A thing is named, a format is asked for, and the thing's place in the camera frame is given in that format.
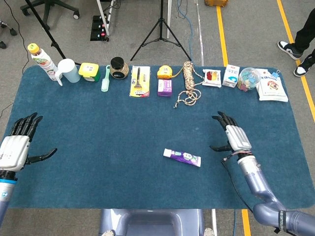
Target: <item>blue table mat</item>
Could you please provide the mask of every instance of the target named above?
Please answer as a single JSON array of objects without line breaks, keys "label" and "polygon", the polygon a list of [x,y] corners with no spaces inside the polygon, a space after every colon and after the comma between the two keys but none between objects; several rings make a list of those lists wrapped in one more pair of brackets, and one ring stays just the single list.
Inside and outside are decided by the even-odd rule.
[{"label": "blue table mat", "polygon": [[[211,118],[217,111],[234,117],[276,196],[288,208],[309,207],[315,192],[290,103],[259,101],[256,90],[198,86],[194,106],[179,104],[181,73],[172,79],[172,97],[157,96],[159,66],[151,66],[150,97],[129,97],[130,75],[101,81],[83,78],[63,87],[38,66],[24,73],[6,129],[38,112],[30,155],[58,148],[49,160],[26,166],[11,207],[43,208],[244,208],[216,153],[209,145],[226,144]],[[175,74],[180,66],[173,66]],[[205,67],[221,70],[224,67]],[[202,74],[202,67],[196,67]],[[105,67],[100,67],[101,78]],[[165,148],[201,156],[201,168],[163,157]],[[250,206],[260,202],[249,191],[236,158],[227,163],[236,186]]]}]

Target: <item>rope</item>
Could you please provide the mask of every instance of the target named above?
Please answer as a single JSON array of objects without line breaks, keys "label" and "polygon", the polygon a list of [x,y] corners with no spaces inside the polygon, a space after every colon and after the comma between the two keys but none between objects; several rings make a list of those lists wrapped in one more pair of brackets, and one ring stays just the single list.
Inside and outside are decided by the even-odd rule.
[{"label": "rope", "polygon": [[[198,75],[197,72],[195,71],[194,67],[193,67],[193,64],[192,62],[190,61],[186,61],[182,67],[182,69],[176,74],[174,75],[173,77],[176,77],[177,75],[179,75],[179,73],[183,71],[184,73],[184,79],[185,79],[185,88],[186,90],[180,92],[178,94],[178,97],[177,97],[177,101],[174,105],[174,108],[177,108],[177,105],[180,103],[180,102],[184,102],[186,105],[188,106],[193,106],[196,101],[201,97],[201,92],[200,90],[198,89],[195,89],[194,87],[196,85],[200,85],[203,83],[203,80],[204,78],[201,76],[201,75]],[[193,81],[193,76],[192,76],[192,72],[194,72],[197,76],[199,76],[201,79],[202,79],[202,82],[198,83],[198,84],[195,84],[194,81]],[[183,93],[186,93],[186,95],[188,96],[187,98],[185,99],[180,99],[181,95]]]}]

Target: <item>clear plastic jar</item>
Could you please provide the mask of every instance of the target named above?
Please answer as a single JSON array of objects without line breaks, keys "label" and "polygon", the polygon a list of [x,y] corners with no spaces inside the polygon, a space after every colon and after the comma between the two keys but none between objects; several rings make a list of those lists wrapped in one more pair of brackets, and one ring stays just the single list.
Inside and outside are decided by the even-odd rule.
[{"label": "clear plastic jar", "polygon": [[110,74],[116,79],[124,79],[129,73],[129,67],[124,62],[124,59],[115,57],[110,61]]}]

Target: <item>jar lid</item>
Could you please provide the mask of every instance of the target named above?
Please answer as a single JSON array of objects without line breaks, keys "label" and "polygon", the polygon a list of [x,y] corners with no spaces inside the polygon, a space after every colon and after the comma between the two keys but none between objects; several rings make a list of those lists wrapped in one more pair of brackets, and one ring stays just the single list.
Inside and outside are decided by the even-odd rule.
[{"label": "jar lid", "polygon": [[125,62],[124,62],[124,59],[120,57],[115,57],[110,61],[110,64],[112,68],[114,68],[115,70],[120,70],[123,68]]}]

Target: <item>white shoe sole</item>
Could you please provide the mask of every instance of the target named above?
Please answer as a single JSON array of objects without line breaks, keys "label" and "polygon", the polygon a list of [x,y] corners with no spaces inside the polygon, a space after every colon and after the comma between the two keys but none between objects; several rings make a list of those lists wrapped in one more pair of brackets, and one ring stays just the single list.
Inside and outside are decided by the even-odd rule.
[{"label": "white shoe sole", "polygon": [[291,53],[287,52],[287,51],[286,51],[285,49],[283,49],[278,43],[277,43],[277,46],[278,46],[278,48],[279,48],[281,51],[287,53],[293,60],[299,60],[299,59],[300,59],[300,58],[296,58],[294,55],[292,55]]},{"label": "white shoe sole", "polygon": [[297,75],[297,74],[295,74],[295,70],[293,71],[293,74],[294,74],[294,76],[296,76],[296,77],[302,77],[302,76],[303,76],[303,75]]}]

